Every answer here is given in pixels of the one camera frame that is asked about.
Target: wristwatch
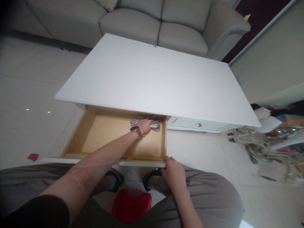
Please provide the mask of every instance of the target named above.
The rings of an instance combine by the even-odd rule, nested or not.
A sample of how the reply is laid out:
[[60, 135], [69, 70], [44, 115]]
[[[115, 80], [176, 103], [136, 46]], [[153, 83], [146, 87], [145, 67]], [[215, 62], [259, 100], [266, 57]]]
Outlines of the wristwatch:
[[131, 132], [136, 132], [136, 133], [138, 134], [138, 138], [139, 138], [140, 136], [142, 136], [142, 133], [140, 132], [140, 129], [139, 129], [138, 126], [131, 127], [131, 128], [130, 128], [130, 131], [131, 131]]

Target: forearm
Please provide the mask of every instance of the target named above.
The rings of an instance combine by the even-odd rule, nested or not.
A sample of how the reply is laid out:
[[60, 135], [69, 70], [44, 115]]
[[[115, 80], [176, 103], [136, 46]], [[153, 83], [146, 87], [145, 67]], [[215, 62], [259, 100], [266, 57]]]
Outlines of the forearm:
[[97, 149], [73, 166], [70, 171], [89, 167], [90, 175], [94, 179], [100, 180], [137, 138], [138, 134], [136, 132], [129, 132]]
[[204, 228], [204, 225], [192, 203], [189, 191], [184, 189], [173, 193], [173, 195], [184, 227]]
[[101, 178], [137, 137], [136, 132], [129, 132], [97, 149], [40, 195], [54, 195], [62, 199], [69, 209], [71, 224]]

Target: table top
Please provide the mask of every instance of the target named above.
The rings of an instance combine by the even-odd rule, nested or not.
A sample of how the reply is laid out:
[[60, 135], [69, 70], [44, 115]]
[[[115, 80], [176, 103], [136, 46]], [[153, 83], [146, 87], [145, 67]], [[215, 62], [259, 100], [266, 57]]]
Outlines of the table top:
[[55, 99], [259, 127], [228, 64], [105, 34]]

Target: leg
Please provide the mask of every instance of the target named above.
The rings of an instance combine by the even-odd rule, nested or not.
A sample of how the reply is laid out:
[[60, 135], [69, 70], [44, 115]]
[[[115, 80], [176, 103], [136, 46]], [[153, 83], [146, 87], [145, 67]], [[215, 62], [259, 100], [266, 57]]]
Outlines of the leg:
[[73, 164], [41, 164], [0, 170], [0, 213], [6, 217], [35, 198]]
[[[244, 208], [235, 187], [218, 174], [207, 173], [184, 166], [187, 188], [205, 228], [237, 228]], [[155, 205], [134, 225], [152, 227], [181, 227], [178, 209], [162, 177], [157, 189], [167, 197]]]
[[110, 213], [102, 209], [97, 202], [90, 197], [71, 227], [125, 227], [126, 225], [114, 218]]

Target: red object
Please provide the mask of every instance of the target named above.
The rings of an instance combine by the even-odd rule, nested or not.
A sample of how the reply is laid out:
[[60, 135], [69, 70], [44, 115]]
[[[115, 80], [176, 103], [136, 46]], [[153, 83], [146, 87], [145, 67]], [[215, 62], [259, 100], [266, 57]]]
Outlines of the red object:
[[30, 154], [27, 159], [32, 160], [35, 162], [38, 159], [39, 154]]
[[132, 224], [151, 209], [152, 197], [149, 193], [133, 196], [121, 190], [115, 199], [112, 215], [125, 224]]

